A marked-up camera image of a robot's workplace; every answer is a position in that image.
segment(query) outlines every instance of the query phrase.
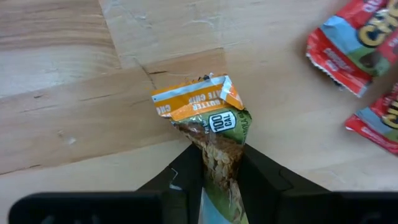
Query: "brand logo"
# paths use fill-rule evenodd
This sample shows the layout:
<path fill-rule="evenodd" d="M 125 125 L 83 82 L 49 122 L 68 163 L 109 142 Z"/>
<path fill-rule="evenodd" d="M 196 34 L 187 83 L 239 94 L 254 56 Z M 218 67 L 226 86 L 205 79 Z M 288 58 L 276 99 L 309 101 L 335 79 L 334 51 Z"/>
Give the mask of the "brand logo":
<path fill-rule="evenodd" d="M 365 12 L 375 12 L 384 0 L 364 0 L 363 10 Z"/>
<path fill-rule="evenodd" d="M 398 96 L 391 102 L 387 114 L 382 116 L 381 121 L 390 128 L 398 129 Z"/>
<path fill-rule="evenodd" d="M 368 1 L 366 4 L 374 6 L 381 0 Z M 358 40 L 366 47 L 374 48 L 384 42 L 386 37 L 398 27 L 398 1 L 390 0 L 387 9 L 374 13 L 365 26 L 358 31 Z"/>
<path fill-rule="evenodd" d="M 332 59 L 332 61 L 334 62 L 333 63 L 330 60 L 326 61 L 326 63 L 331 67 L 331 69 L 333 71 L 338 70 L 338 68 L 336 68 L 335 64 L 337 64 L 337 66 L 339 66 L 341 69 L 343 69 L 344 71 L 346 71 L 348 73 L 351 73 L 354 71 L 350 66 L 347 65 L 347 63 L 344 62 L 343 59 L 341 59 L 341 57 L 339 57 L 334 51 L 332 51 L 332 49 L 327 48 L 323 51 L 323 53 L 327 54 L 327 56 L 330 59 Z"/>
<path fill-rule="evenodd" d="M 228 111 L 214 114 L 209 117 L 210 128 L 214 133 L 233 129 L 236 126 L 235 115 Z"/>

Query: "wooden table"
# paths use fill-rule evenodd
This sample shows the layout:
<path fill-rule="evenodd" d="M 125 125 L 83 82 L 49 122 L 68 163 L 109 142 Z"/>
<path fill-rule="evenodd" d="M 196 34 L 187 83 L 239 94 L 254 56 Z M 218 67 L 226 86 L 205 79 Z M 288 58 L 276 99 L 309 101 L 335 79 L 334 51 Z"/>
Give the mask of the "wooden table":
<path fill-rule="evenodd" d="M 346 2 L 1 1 L 0 222 L 33 192 L 147 182 L 190 144 L 150 91 L 209 71 L 229 72 L 267 156 L 331 190 L 398 189 L 398 160 L 343 127 L 398 77 L 359 99 L 304 56 Z"/>

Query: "wood grain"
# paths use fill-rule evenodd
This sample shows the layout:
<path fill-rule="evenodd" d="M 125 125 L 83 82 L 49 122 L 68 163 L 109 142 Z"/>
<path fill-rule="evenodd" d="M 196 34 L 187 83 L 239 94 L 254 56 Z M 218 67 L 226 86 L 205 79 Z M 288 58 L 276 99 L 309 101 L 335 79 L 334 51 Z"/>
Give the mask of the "wood grain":
<path fill-rule="evenodd" d="M 5 0 L 0 15 L 0 97 L 120 67 L 96 0 Z"/>
<path fill-rule="evenodd" d="M 162 76 L 178 84 L 186 77 L 175 73 L 222 71 L 225 60 L 221 49 L 209 50 L 1 98 L 0 175 L 182 138 L 157 115 L 150 98 L 162 82 L 147 72 L 157 69 L 167 69 Z"/>
<path fill-rule="evenodd" d="M 0 216 L 32 192 L 136 189 L 188 144 L 150 90 L 208 72 L 229 71 L 254 120 L 248 143 L 267 156 L 331 190 L 398 189 L 396 158 L 343 127 L 398 68 L 358 99 L 304 57 L 309 32 L 347 1 L 99 2 L 112 40 L 94 0 L 0 1 L 0 172 L 33 166 L 0 176 Z M 129 70 L 107 75 L 112 42 Z"/>

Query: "black device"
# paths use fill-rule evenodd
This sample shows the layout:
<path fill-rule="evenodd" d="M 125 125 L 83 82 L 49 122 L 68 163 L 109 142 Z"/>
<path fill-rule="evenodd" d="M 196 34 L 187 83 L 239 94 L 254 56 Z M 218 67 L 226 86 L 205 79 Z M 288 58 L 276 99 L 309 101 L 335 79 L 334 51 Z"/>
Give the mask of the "black device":
<path fill-rule="evenodd" d="M 197 224 L 203 164 L 189 146 L 160 174 L 133 192 L 41 193 L 16 202 L 10 224 Z M 331 192 L 249 145 L 238 185 L 250 224 L 398 223 L 395 192 Z"/>

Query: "granola bar wrapper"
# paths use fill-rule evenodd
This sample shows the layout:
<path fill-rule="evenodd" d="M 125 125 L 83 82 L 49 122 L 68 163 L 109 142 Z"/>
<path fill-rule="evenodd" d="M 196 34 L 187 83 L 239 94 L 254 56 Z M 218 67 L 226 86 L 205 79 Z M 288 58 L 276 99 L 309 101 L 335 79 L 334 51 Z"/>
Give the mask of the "granola bar wrapper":
<path fill-rule="evenodd" d="M 310 34 L 307 57 L 361 96 L 397 61 L 397 27 L 398 0 L 351 0 Z"/>
<path fill-rule="evenodd" d="M 372 105 L 349 117 L 345 126 L 393 154 L 398 154 L 398 83 Z"/>
<path fill-rule="evenodd" d="M 228 75 L 155 90 L 158 114 L 201 150 L 203 223 L 248 223 L 236 175 L 251 116 Z"/>

